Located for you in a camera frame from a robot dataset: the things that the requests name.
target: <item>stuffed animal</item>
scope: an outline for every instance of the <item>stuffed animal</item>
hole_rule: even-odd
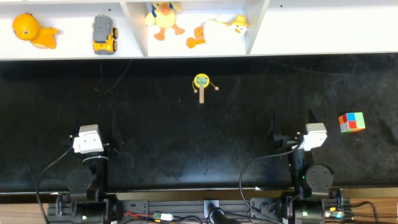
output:
[[[12,27],[18,38],[21,40],[29,40],[32,45],[37,48],[55,49],[57,46],[54,34],[58,34],[58,30],[52,27],[42,27],[29,13],[17,16],[12,23]]]
[[[248,26],[244,15],[236,16],[232,22],[221,22],[219,19],[209,20],[194,30],[196,38],[189,37],[187,46],[192,49],[204,43],[208,45],[234,44],[244,36]]]
[[[157,40],[165,39],[165,32],[168,28],[173,28],[175,35],[185,32],[183,28],[179,28],[175,21],[177,20],[174,10],[180,12],[182,10],[178,2],[152,2],[152,11],[145,18],[145,24],[152,26],[156,24],[160,27],[160,32],[155,34]]]

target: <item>wooden floor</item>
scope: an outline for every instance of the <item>wooden floor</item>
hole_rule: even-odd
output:
[[[370,201],[374,203],[377,208],[379,217],[394,217],[394,218],[379,218],[383,223],[398,223],[397,219],[397,205],[398,197],[389,198],[354,198],[351,203]],[[354,218],[356,221],[362,222],[376,222],[373,217],[373,210],[370,205],[363,205],[359,208],[353,209],[355,214],[370,216]],[[44,220],[40,212],[38,204],[0,204],[0,224],[13,223],[31,223],[43,224]]]

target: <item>rubik's cube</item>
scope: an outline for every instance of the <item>rubik's cube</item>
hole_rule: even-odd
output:
[[[365,129],[365,120],[362,113],[346,113],[338,117],[342,133]]]

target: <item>duck beak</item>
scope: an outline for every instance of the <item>duck beak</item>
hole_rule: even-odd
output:
[[[165,15],[170,13],[170,7],[169,7],[169,4],[167,2],[161,4],[159,9]]]

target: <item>yellow toy truck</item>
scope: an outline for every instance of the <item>yellow toy truck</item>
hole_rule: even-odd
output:
[[[115,39],[119,32],[113,27],[113,21],[108,16],[99,15],[93,23],[93,45],[94,52],[99,55],[111,55],[118,49]]]

